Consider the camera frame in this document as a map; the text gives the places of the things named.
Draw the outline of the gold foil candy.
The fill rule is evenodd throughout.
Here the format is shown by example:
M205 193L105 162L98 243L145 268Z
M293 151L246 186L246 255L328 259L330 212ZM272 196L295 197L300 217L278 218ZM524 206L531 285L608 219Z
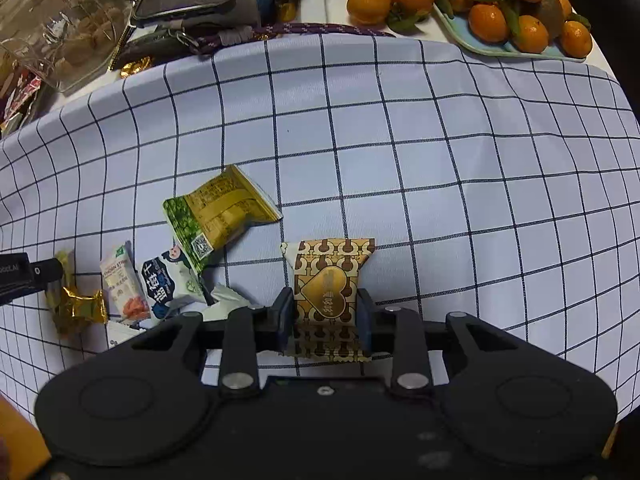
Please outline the gold foil candy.
M97 289L92 296L81 295L73 272L74 253L61 250L54 258L62 275L47 284L44 296L58 336L69 337L91 324L105 324L107 308L103 290Z

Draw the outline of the brown heart pattern snack packet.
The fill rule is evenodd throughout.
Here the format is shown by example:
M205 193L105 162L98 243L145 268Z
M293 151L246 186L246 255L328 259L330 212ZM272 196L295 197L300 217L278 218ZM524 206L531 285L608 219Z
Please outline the brown heart pattern snack packet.
M319 362L368 362L357 330L357 289L375 240L322 238L284 242L280 249L293 272L288 354Z

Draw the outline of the green yellow pea snack packet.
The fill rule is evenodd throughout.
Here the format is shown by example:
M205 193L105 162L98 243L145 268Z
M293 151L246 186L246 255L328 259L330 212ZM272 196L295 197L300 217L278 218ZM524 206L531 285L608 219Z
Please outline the green yellow pea snack packet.
M235 165L191 193L164 200L163 212L196 274L250 226L282 219L270 196Z

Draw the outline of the blue white blueberry snack packet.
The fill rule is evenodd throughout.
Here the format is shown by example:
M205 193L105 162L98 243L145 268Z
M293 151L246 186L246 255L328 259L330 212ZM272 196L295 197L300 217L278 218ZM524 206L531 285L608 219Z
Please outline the blue white blueberry snack packet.
M152 317L156 320L164 320L171 312L188 304L206 301L200 281L178 245L143 261L139 272Z

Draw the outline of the pink hawthorn strip packet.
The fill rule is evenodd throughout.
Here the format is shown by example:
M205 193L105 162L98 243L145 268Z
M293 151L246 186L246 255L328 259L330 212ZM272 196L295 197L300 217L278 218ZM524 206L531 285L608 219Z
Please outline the pink hawthorn strip packet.
M150 317L151 311L126 245L115 247L101 261L100 269L110 303L117 309L122 322L131 324Z

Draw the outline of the white crumpled packet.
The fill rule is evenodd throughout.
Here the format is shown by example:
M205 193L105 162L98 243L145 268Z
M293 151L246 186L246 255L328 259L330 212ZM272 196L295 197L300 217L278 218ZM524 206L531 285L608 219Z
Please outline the white crumpled packet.
M216 285L212 296L214 298L214 304L201 310L201 315L203 315L205 322L224 321L233 310L252 306L250 300L226 286ZM106 324L107 348L111 349L119 344L123 344L129 339L143 334L153 326L154 323L151 320L144 321L143 324L138 327L128 326L124 322L108 321Z

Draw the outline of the white grid tablecloth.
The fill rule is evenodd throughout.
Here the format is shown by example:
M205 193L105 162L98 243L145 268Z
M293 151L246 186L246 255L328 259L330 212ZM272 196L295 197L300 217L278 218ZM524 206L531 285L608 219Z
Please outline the white grid tablecloth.
M255 304L291 285L280 246L371 237L378 304L465 311L597 373L639 405L639 124L570 61L310 36L185 58L66 103L1 145L1 248L75 255L91 294L130 243L172 243L163 203L228 165L277 203L208 271Z

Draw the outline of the gold ingot chocolate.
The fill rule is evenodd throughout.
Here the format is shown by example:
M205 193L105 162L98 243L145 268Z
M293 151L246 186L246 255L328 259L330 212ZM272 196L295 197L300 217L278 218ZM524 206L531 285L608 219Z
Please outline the gold ingot chocolate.
M128 78L132 75L144 72L148 68L153 66L153 60L149 56L140 58L140 60L126 63L119 70L119 77L122 79Z

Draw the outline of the clear plastic snack jar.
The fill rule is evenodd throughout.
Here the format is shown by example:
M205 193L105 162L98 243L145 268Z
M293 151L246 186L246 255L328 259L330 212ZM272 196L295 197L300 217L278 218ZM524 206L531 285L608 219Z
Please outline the clear plastic snack jar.
M128 0L1 0L1 47L67 93L103 70L128 24Z

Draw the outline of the loose tangerine left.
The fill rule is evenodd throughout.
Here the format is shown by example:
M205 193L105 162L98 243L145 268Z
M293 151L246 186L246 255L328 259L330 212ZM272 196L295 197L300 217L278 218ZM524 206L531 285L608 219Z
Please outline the loose tangerine left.
M385 22L391 5L392 0L347 0L346 10L359 24L379 25Z

